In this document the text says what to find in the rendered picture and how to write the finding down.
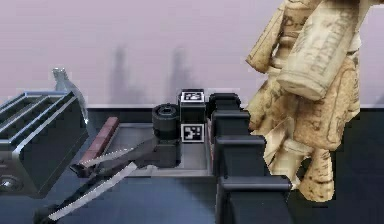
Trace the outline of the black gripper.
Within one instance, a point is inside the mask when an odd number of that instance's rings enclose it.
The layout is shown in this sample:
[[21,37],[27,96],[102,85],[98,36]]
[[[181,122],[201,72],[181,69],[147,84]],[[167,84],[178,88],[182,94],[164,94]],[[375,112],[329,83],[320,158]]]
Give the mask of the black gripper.
[[158,168],[174,168],[181,162],[180,118],[176,104],[161,104],[152,110],[154,137],[135,147],[125,148],[94,159],[72,164],[70,169],[78,177],[90,177],[97,167],[107,161],[134,160],[138,168],[153,165]]

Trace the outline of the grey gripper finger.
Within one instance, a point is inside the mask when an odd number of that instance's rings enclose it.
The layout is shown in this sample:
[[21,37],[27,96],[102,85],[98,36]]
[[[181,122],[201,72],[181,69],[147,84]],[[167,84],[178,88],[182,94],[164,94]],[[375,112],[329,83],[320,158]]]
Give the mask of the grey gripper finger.
[[57,224],[59,219],[99,197],[136,169],[137,165],[133,161],[128,161],[100,172],[60,205],[53,204],[38,209],[34,214],[33,224]]

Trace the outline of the grey tray with dark-red rim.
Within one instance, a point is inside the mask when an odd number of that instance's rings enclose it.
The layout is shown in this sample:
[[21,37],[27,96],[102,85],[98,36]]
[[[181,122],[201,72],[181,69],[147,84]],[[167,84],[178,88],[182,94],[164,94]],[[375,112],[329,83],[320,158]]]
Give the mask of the grey tray with dark-red rim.
[[[107,145],[101,155],[109,152],[135,147],[138,144],[154,137],[151,123],[119,123],[110,131],[110,139],[106,139]],[[210,175],[210,149],[203,143],[180,144],[181,162],[174,168],[157,168],[149,166],[139,168],[131,173],[132,177],[203,177]],[[85,155],[80,162],[90,160]],[[118,165],[122,159],[107,161],[97,167],[96,173],[106,168]]]

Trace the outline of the black and silver toaster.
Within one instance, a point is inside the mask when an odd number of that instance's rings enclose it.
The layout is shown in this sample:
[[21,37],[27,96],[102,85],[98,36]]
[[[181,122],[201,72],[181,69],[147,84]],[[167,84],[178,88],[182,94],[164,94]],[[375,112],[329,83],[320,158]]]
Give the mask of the black and silver toaster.
[[88,138],[71,92],[26,91],[0,105],[0,196],[47,195]]

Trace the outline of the clear glass curved object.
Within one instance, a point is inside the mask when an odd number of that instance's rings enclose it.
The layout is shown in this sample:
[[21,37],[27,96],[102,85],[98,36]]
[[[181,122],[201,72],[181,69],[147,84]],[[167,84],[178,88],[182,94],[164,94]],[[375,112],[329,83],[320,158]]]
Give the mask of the clear glass curved object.
[[80,89],[69,79],[68,74],[64,68],[54,68],[52,74],[56,81],[56,91],[72,92],[79,101],[80,109],[85,123],[89,122],[88,111],[86,108],[86,101]]

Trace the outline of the tan cork sculpture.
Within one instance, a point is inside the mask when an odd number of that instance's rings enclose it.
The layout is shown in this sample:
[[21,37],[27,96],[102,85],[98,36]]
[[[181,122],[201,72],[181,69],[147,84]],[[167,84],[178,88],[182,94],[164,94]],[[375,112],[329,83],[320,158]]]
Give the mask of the tan cork sculpture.
[[334,195],[331,154],[360,111],[360,27],[384,0],[283,0],[246,61],[267,79],[249,101],[264,161],[309,201]]

